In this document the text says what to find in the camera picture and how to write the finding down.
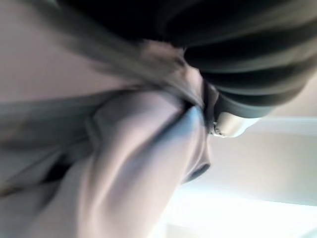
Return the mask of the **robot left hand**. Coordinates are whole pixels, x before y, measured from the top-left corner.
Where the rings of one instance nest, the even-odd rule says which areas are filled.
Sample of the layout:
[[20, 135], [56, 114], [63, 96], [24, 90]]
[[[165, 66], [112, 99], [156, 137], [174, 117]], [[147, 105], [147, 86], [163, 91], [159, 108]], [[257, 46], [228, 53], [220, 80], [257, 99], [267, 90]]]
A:
[[67, 0], [128, 40], [163, 40], [219, 92], [213, 134], [236, 137], [317, 71], [314, 0]]

